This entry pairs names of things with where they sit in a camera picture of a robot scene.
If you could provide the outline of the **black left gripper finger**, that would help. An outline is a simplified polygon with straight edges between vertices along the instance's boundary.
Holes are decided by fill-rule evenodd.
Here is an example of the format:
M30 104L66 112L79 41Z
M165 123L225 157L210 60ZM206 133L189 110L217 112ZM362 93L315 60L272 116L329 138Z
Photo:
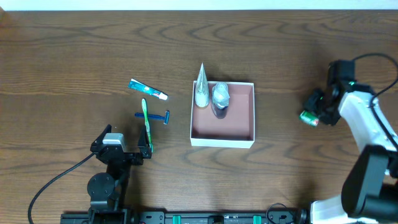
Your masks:
M150 147L149 139L147 136L146 127L143 126L141 129L140 137L137 143L140 150L141 156L144 159L150 159L152 157L152 149Z
M103 132L93 141L91 146L100 146L100 145L102 145L105 135L110 133L111 129L112 129L112 126L110 124L108 124L105 127L105 129L103 130Z

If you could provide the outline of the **green white soap packet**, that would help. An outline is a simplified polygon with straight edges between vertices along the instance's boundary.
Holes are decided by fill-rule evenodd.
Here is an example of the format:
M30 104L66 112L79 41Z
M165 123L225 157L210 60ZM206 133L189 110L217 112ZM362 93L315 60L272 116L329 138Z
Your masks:
M319 119L308 111L302 111L299 115L301 121L310 126L316 127L319 124Z

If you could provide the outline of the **white cream tube gold cap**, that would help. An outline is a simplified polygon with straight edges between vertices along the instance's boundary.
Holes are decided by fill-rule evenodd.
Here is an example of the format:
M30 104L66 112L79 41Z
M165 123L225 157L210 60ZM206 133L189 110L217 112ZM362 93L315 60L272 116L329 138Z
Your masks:
M200 71L197 78L197 84L194 94L195 104L200 108L205 108L210 102L210 92L208 80L205 73L204 64L201 64Z

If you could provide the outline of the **clear bottle blue liquid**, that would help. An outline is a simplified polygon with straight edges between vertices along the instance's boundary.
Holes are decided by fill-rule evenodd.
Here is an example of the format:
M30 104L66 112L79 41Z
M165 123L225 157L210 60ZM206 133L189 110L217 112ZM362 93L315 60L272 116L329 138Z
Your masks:
M228 85L225 82L218 82L211 93L211 108L218 119L225 118L229 106Z

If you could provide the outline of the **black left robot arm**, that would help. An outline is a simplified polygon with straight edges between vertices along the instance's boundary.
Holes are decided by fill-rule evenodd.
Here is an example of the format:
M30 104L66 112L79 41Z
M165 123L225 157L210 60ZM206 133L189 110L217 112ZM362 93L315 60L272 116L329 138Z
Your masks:
M111 130L112 126L107 125L90 147L107 168L106 172L97 173L88 181L87 191L91 198L89 224L128 224L137 220L134 212L124 207L130 171L132 166L141 166L144 159L152 157L146 127L142 128L139 136L138 152L126 152L124 135Z

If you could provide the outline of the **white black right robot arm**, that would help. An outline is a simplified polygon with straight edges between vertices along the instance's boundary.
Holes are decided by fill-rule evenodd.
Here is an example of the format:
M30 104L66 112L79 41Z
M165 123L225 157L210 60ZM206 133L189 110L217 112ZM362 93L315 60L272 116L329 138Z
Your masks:
M325 124L343 118L360 155L341 193L310 206L310 223L383 223L397 221L397 186L383 182L397 177L397 135L378 107L370 86L344 82L331 93L317 90L306 110Z

